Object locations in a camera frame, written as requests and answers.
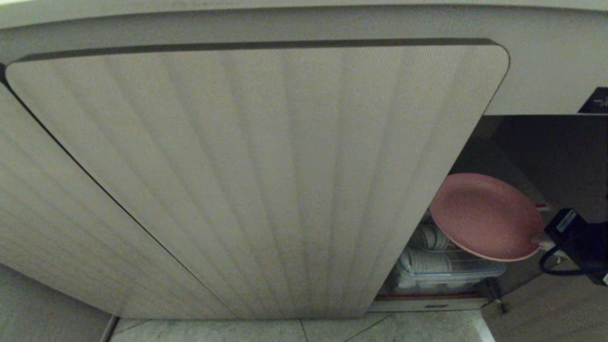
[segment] floor tile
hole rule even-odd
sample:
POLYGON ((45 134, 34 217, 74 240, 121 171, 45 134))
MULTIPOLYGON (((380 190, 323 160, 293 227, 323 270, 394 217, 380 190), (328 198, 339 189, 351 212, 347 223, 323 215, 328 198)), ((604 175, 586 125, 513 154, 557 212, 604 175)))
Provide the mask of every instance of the floor tile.
POLYGON ((166 321, 152 320, 124 330, 111 342, 305 342, 298 320, 166 321))
POLYGON ((396 313, 348 342, 494 342, 479 311, 396 313))
POLYGON ((139 324, 145 323, 149 321, 149 319, 131 319, 131 318, 121 318, 118 320, 118 324, 116 324, 116 328, 114 328, 114 335, 124 330, 130 329, 134 326, 138 326, 139 324))
POLYGON ((344 342, 390 315, 368 313, 359 319, 303 319, 302 325, 308 342, 344 342))

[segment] dish rack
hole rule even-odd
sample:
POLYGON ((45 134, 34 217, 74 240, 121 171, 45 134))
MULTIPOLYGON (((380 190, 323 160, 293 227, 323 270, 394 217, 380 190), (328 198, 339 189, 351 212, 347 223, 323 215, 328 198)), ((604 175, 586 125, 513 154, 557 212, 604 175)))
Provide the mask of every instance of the dish rack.
POLYGON ((485 278, 500 276, 505 271, 505 263, 482 259, 455 246, 427 213, 393 269, 391 292, 400 295, 465 293, 485 278))

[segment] clear plastic container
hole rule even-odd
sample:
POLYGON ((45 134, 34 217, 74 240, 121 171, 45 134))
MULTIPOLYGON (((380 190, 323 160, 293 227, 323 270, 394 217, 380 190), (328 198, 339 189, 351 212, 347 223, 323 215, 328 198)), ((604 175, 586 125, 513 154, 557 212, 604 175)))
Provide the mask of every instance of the clear plastic container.
POLYGON ((406 248, 399 258, 397 290, 462 290, 487 277, 503 274, 503 262, 486 260, 466 251, 425 251, 406 248))

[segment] textured cabinet door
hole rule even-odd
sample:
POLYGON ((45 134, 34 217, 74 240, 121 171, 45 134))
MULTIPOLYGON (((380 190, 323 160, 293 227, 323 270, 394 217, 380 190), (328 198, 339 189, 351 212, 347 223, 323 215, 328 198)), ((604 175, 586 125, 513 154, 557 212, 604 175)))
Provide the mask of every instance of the textured cabinet door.
POLYGON ((0 262, 117 316, 233 318, 0 86, 0 262))
POLYGON ((180 48, 33 57, 8 79, 247 318, 362 315, 508 67, 491 44, 180 48))

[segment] black cable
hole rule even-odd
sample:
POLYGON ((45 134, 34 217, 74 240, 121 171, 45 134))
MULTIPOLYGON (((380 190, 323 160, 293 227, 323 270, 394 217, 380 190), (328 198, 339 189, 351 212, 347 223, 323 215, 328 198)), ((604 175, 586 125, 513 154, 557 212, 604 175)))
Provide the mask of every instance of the black cable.
POLYGON ((592 267, 592 268, 580 268, 578 270, 556 271, 556 270, 550 270, 546 266, 546 263, 549 260, 549 258, 552 255, 554 255, 557 251, 561 250, 562 247, 564 245, 566 245, 566 243, 570 243, 570 242, 572 242, 572 240, 579 239, 581 236, 585 235, 585 233, 589 232, 592 228, 595 228, 595 227, 599 227, 601 229, 603 226, 591 225, 587 229, 583 229, 577 235, 568 238, 566 241, 559 243, 559 244, 555 245, 553 248, 551 248, 550 250, 548 250, 545 253, 545 255, 542 256, 541 261, 539 262, 541 265, 541 270, 544 273, 551 274, 554 276, 584 276, 584 275, 593 274, 593 273, 608 273, 608 267, 592 267))

